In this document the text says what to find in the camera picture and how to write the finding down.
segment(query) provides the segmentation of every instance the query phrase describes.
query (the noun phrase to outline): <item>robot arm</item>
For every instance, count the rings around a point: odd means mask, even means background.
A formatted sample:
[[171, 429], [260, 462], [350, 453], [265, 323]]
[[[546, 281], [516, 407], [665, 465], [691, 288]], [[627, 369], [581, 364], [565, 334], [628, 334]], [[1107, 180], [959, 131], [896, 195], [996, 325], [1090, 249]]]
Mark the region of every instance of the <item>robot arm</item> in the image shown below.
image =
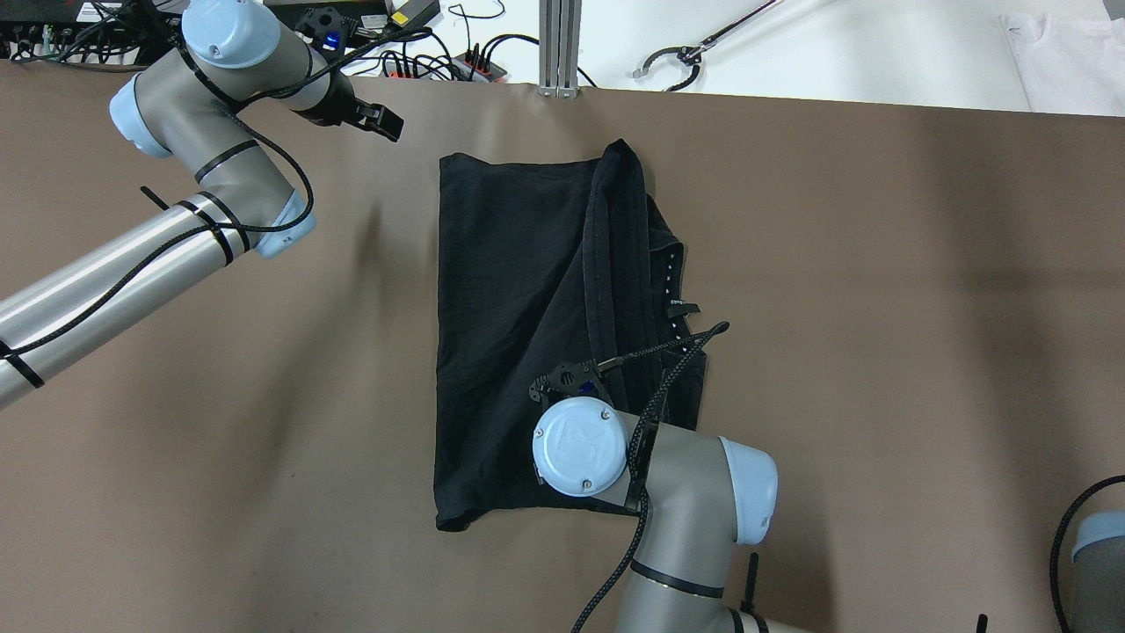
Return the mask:
[[[626, 447], [637, 423], [594, 398], [561, 400], [536, 426], [536, 467], [564, 495], [626, 507]], [[618, 633], [796, 631], [721, 602], [735, 544], [760, 543], [770, 530], [777, 469], [767, 454], [662, 425], [645, 488], [647, 527], [630, 566]]]
[[182, 28], [184, 46], [134, 76], [110, 115], [145, 153], [176, 155], [200, 191], [0, 302], [0, 408], [240, 254], [272, 256], [313, 228], [310, 205], [234, 117], [248, 99], [305, 83], [280, 100], [313, 123], [402, 132], [339, 71], [312, 80], [324, 58], [259, 3], [196, 0]]

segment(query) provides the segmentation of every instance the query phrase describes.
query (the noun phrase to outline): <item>white cloth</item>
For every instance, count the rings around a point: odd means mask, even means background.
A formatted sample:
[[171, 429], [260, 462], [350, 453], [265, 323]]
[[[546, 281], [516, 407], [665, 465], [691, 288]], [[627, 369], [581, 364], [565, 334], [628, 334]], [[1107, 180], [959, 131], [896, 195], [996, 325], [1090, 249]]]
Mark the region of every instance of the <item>white cloth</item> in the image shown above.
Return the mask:
[[1002, 21], [1032, 111], [1125, 116], [1125, 19]]

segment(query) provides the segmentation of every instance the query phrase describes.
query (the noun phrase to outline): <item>black t-shirt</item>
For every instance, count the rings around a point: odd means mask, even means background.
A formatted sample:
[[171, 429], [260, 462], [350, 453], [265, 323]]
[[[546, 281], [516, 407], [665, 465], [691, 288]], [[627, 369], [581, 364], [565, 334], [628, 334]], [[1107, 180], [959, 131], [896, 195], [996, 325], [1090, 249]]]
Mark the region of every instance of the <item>black t-shirt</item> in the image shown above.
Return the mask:
[[[565, 164], [441, 161], [438, 278], [438, 530], [492, 509], [621, 513], [540, 485], [529, 387], [561, 362], [606, 361], [686, 336], [683, 244], [645, 191], [624, 141]], [[674, 352], [605, 373], [612, 405], [640, 414]], [[695, 427], [705, 358], [669, 391], [665, 422]]]

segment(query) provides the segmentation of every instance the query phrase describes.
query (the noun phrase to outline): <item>aluminum frame post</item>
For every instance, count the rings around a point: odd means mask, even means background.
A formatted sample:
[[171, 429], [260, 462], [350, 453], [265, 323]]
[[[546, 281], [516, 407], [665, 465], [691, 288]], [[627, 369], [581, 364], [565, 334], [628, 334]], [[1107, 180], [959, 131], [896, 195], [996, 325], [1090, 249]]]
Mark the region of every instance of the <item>aluminum frame post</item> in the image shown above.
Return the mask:
[[539, 93], [578, 96], [578, 27], [582, 0], [539, 2]]

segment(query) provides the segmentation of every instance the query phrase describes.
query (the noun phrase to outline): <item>cable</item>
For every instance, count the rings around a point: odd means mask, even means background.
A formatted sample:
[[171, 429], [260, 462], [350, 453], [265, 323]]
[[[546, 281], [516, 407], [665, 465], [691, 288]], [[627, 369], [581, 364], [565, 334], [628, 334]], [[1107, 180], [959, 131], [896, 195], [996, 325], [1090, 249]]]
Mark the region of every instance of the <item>cable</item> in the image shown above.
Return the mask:
[[[496, 46], [498, 46], [502, 42], [507, 42], [508, 39], [519, 39], [521, 42], [528, 42], [537, 46], [539, 45], [539, 40], [530, 35], [522, 35], [519, 33], [505, 33], [504, 35], [497, 35], [496, 37], [493, 37], [492, 39], [486, 42], [484, 47], [482, 48], [482, 54], [484, 55], [485, 58], [485, 67], [489, 67], [492, 65], [492, 56], [493, 53], [496, 52]], [[590, 83], [592, 88], [597, 88], [597, 83], [594, 83], [594, 80], [591, 79], [588, 74], [586, 74], [586, 71], [582, 70], [582, 66], [578, 66], [578, 74], [580, 74]]]
[[[459, 13], [453, 12], [453, 7], [460, 7], [461, 12]], [[449, 12], [453, 13], [454, 16], [459, 15], [465, 19], [465, 61], [469, 62], [469, 60], [476, 60], [477, 53], [472, 49], [472, 34], [469, 33], [469, 17], [465, 15], [465, 6], [461, 3], [453, 4], [452, 7], [449, 8]], [[477, 70], [477, 64], [472, 62], [468, 63], [467, 65], [469, 66], [469, 75], [465, 78], [465, 81], [472, 81], [472, 74]]]
[[[438, 37], [438, 35], [435, 33], [433, 33], [433, 31], [428, 33], [426, 37], [431, 37], [434, 40], [436, 40], [438, 45], [441, 46], [441, 49], [442, 49], [443, 54], [442, 55], [438, 55], [438, 56], [426, 55], [426, 54], [418, 54], [418, 55], [414, 55], [413, 57], [411, 57], [411, 56], [407, 55], [405, 57], [406, 60], [412, 60], [412, 61], [417, 61], [417, 62], [423, 62], [424, 60], [430, 60], [431, 61], [431, 63], [422, 63], [421, 64], [423, 67], [426, 69], [426, 72], [418, 74], [417, 76], [415, 76], [415, 79], [420, 79], [422, 76], [426, 76], [428, 74], [431, 74], [431, 72], [435, 76], [438, 76], [440, 79], [443, 79], [443, 80], [454, 81], [454, 80], [462, 79], [461, 71], [460, 71], [460, 69], [457, 67], [456, 64], [453, 64], [453, 56], [450, 54], [449, 47], [446, 45], [446, 43], [440, 37]], [[385, 53], [380, 53], [378, 55], [363, 55], [363, 56], [360, 56], [360, 57], [356, 58], [354, 62], [357, 62], [357, 65], [359, 65], [358, 62], [362, 62], [362, 61], [377, 61], [377, 62], [380, 62], [380, 65], [376, 66], [376, 69], [386, 76], [387, 74], [386, 74], [386, 72], [384, 72], [385, 67], [381, 65], [388, 58], [386, 53], [393, 53], [393, 52], [385, 52]], [[434, 69], [434, 64], [440, 64], [441, 66], [443, 66], [444, 70], [448, 70], [448, 72], [449, 72], [448, 76], [443, 75], [443, 74], [441, 74], [439, 72], [436, 72], [436, 69]], [[351, 66], [349, 66], [349, 67], [344, 69], [344, 72], [349, 72], [349, 73], [354, 72], [356, 74], [363, 74], [366, 72], [370, 72], [371, 70], [376, 70], [376, 69], [354, 70]]]
[[1070, 625], [1066, 623], [1066, 614], [1062, 609], [1062, 595], [1059, 590], [1059, 554], [1062, 551], [1062, 541], [1066, 535], [1066, 528], [1070, 526], [1071, 519], [1078, 513], [1078, 509], [1082, 507], [1090, 497], [1094, 497], [1096, 492], [1102, 488], [1108, 488], [1115, 483], [1125, 483], [1125, 474], [1117, 477], [1106, 478], [1094, 486], [1087, 488], [1081, 495], [1071, 503], [1066, 512], [1063, 513], [1062, 519], [1059, 522], [1059, 530], [1055, 531], [1054, 542], [1051, 544], [1051, 561], [1048, 564], [1047, 577], [1051, 582], [1051, 604], [1054, 606], [1055, 618], [1059, 621], [1059, 629], [1062, 633], [1071, 633]]
[[[626, 452], [626, 465], [629, 468], [629, 476], [632, 477], [633, 479], [636, 479], [638, 474], [640, 438], [645, 434], [645, 427], [649, 423], [652, 423], [657, 419], [660, 410], [664, 408], [664, 399], [668, 395], [668, 390], [672, 389], [672, 386], [675, 385], [677, 380], [680, 380], [681, 374], [683, 374], [684, 370], [687, 369], [687, 364], [691, 363], [691, 361], [695, 359], [696, 355], [699, 355], [699, 353], [703, 350], [703, 346], [706, 345], [708, 342], [711, 341], [711, 338], [713, 338], [716, 335], [726, 333], [728, 328], [730, 328], [730, 324], [728, 324], [727, 322], [720, 322], [710, 331], [701, 333], [700, 335], [692, 336], [691, 338], [695, 341], [695, 345], [693, 345], [691, 350], [680, 359], [680, 361], [675, 364], [675, 367], [672, 368], [672, 371], [669, 371], [660, 381], [659, 387], [657, 387], [656, 391], [652, 392], [651, 398], [648, 399], [648, 404], [645, 405], [645, 409], [641, 412], [640, 417], [637, 419], [637, 426], [633, 427], [633, 434], [632, 437], [629, 438], [629, 447], [627, 449]], [[676, 341], [670, 343], [676, 346], [683, 346], [685, 342]], [[649, 349], [648, 351], [636, 353], [636, 355], [632, 356], [626, 355], [626, 356], [629, 356], [630, 359], [636, 359], [637, 356], [652, 354], [656, 351], [664, 349], [665, 347], [663, 346], [655, 346], [652, 349]], [[645, 528], [648, 526], [648, 509], [649, 509], [648, 490], [642, 488], [640, 491], [640, 500], [637, 505], [637, 512], [639, 513], [639, 516], [637, 518], [637, 530], [636, 532], [633, 532], [632, 541], [629, 542], [629, 548], [626, 550], [624, 555], [621, 558], [621, 562], [618, 563], [618, 567], [613, 569], [613, 572], [610, 573], [610, 577], [605, 579], [605, 582], [602, 584], [602, 586], [597, 589], [597, 591], [590, 598], [590, 602], [586, 603], [586, 606], [582, 609], [582, 613], [578, 614], [578, 618], [575, 620], [574, 626], [570, 627], [570, 633], [580, 633], [582, 627], [585, 626], [586, 621], [590, 618], [591, 614], [594, 613], [594, 609], [597, 608], [597, 605], [601, 604], [602, 599], [605, 598], [606, 595], [609, 595], [610, 590], [613, 589], [613, 586], [616, 585], [618, 580], [621, 579], [621, 576], [624, 573], [626, 569], [629, 568], [629, 564], [632, 562], [633, 557], [637, 554], [637, 549], [640, 546], [641, 539], [645, 536]]]
[[109, 73], [125, 73], [125, 72], [141, 72], [146, 66], [133, 66], [126, 65], [123, 67], [102, 67], [110, 66], [112, 64], [88, 64], [88, 63], [75, 63], [75, 62], [53, 62], [63, 67], [69, 67], [73, 70], [81, 70], [86, 72], [109, 72]]
[[188, 237], [198, 235], [199, 233], [202, 232], [212, 230], [213, 228], [234, 228], [241, 230], [252, 230], [255, 233], [274, 233], [279, 230], [288, 230], [289, 228], [292, 228], [297, 224], [300, 224], [306, 217], [308, 217], [308, 214], [313, 211], [313, 183], [312, 181], [309, 181], [308, 174], [305, 173], [305, 170], [302, 169], [297, 160], [294, 159], [289, 154], [289, 152], [285, 151], [285, 148], [282, 148], [280, 145], [278, 145], [270, 138], [266, 137], [256, 129], [250, 127], [250, 125], [248, 125], [244, 120], [238, 118], [234, 112], [227, 112], [227, 116], [230, 116], [231, 119], [238, 125], [238, 127], [241, 127], [252, 137], [261, 142], [267, 147], [273, 150], [297, 173], [297, 177], [300, 179], [302, 186], [305, 188], [305, 195], [307, 196], [307, 200], [305, 201], [305, 209], [300, 211], [300, 215], [298, 215], [297, 217], [292, 218], [289, 221], [286, 221], [285, 224], [279, 224], [277, 226], [255, 226], [253, 224], [243, 224], [241, 221], [216, 221], [214, 225], [200, 224], [195, 228], [184, 230], [179, 235], [176, 235], [172, 238], [168, 239], [163, 244], [156, 246], [156, 248], [154, 248], [152, 252], [145, 255], [145, 257], [142, 259], [136, 265], [130, 268], [128, 272], [123, 274], [122, 278], [118, 279], [117, 282], [114, 283], [108, 290], [106, 290], [100, 297], [98, 297], [97, 300], [91, 302], [89, 306], [86, 307], [86, 309], [75, 315], [73, 319], [60, 326], [51, 334], [47, 334], [32, 343], [11, 350], [8, 354], [4, 355], [6, 358], [20, 356], [27, 354], [28, 352], [43, 347], [44, 345], [47, 345], [48, 343], [73, 331], [74, 328], [80, 326], [83, 322], [89, 319], [94, 311], [100, 309], [104, 305], [106, 305], [106, 302], [108, 302], [111, 298], [114, 298], [114, 296], [116, 296], [122, 290], [122, 288], [125, 287], [126, 283], [132, 281], [137, 274], [141, 273], [142, 270], [144, 270], [150, 263], [155, 261], [158, 256], [164, 254], [172, 246], [179, 244], [180, 242], [187, 239]]
[[388, 44], [390, 42], [418, 42], [421, 39], [430, 37], [432, 34], [433, 30], [431, 30], [430, 27], [421, 26], [414, 29], [403, 29], [392, 35], [384, 35], [356, 48], [351, 53], [348, 53], [346, 55], [343, 55], [340, 58], [326, 64], [321, 70], [309, 74], [308, 76], [306, 76], [300, 81], [290, 83], [289, 85], [284, 85], [281, 88], [263, 90], [252, 97], [249, 97], [244, 101], [242, 101], [242, 106], [243, 107], [249, 106], [250, 103], [253, 103], [267, 97], [281, 97], [281, 96], [292, 94], [297, 90], [300, 90], [302, 88], [308, 85], [309, 83], [313, 83], [314, 81], [324, 76], [325, 74], [328, 74], [330, 72], [339, 67], [342, 67], [346, 64], [354, 62], [356, 60], [362, 57], [363, 55], [370, 53], [371, 51], [378, 48], [379, 46], [382, 46], [384, 44]]
[[[46, 54], [36, 55], [30, 49], [20, 51], [16, 57], [12, 57], [14, 63], [25, 64], [35, 61], [45, 61], [56, 63], [58, 65], [70, 65], [76, 67], [78, 70], [91, 70], [97, 72], [137, 72], [138, 67], [130, 69], [97, 69], [91, 66], [75, 65], [70, 61], [74, 55], [81, 55], [79, 63], [84, 63], [87, 57], [94, 55], [98, 62], [105, 64], [109, 61], [109, 57], [115, 55], [125, 55], [133, 51], [138, 49], [143, 43], [144, 38], [156, 36], [158, 39], [166, 40], [164, 34], [158, 34], [159, 28], [154, 28], [151, 16], [141, 15], [140, 26], [133, 24], [130, 19], [123, 19], [134, 16], [130, 9], [136, 6], [143, 6], [146, 0], [135, 0], [134, 2], [127, 3], [120, 8], [109, 8], [100, 2], [92, 2], [91, 4], [98, 11], [100, 19], [78, 31], [74, 36], [74, 40], [70, 44], [64, 44], [66, 37], [70, 34], [70, 29], [64, 29], [58, 38], [58, 49], [51, 52], [50, 39], [46, 34], [44, 34], [44, 51]], [[112, 29], [106, 28], [110, 24], [120, 25], [124, 29], [134, 31], [141, 39], [135, 39], [125, 44], [111, 44], [110, 34]]]
[[[507, 7], [505, 7], [504, 2], [502, 2], [501, 0], [493, 0], [493, 2], [496, 2], [497, 4], [500, 4], [500, 11], [497, 11], [497, 12], [490, 15], [490, 16], [474, 16], [474, 15], [466, 13], [465, 12], [465, 4], [461, 4], [460, 2], [458, 2], [457, 4], [453, 4], [452, 7], [450, 7], [449, 8], [449, 12], [451, 15], [454, 15], [454, 16], [457, 16], [459, 18], [465, 18], [467, 20], [469, 20], [469, 19], [472, 19], [472, 20], [494, 20], [494, 19], [503, 16], [504, 13], [506, 13], [507, 12]], [[458, 7], [460, 7], [461, 10], [460, 11], [454, 11], [454, 9], [458, 8]]]
[[[387, 70], [387, 62], [394, 62], [396, 74], [398, 75], [422, 79], [433, 74], [436, 79], [446, 81], [454, 80], [454, 76], [451, 76], [452, 70], [449, 62], [442, 61], [441, 57], [434, 57], [433, 55], [420, 54], [414, 56], [404, 56], [402, 53], [396, 51], [384, 51], [378, 55], [360, 57], [357, 62], [358, 61], [378, 62], [378, 65], [375, 69], [359, 71], [360, 73], [378, 70], [382, 76], [390, 76], [389, 71]], [[425, 69], [425, 72], [418, 72], [418, 69]], [[443, 74], [441, 71], [449, 71], [450, 74]]]

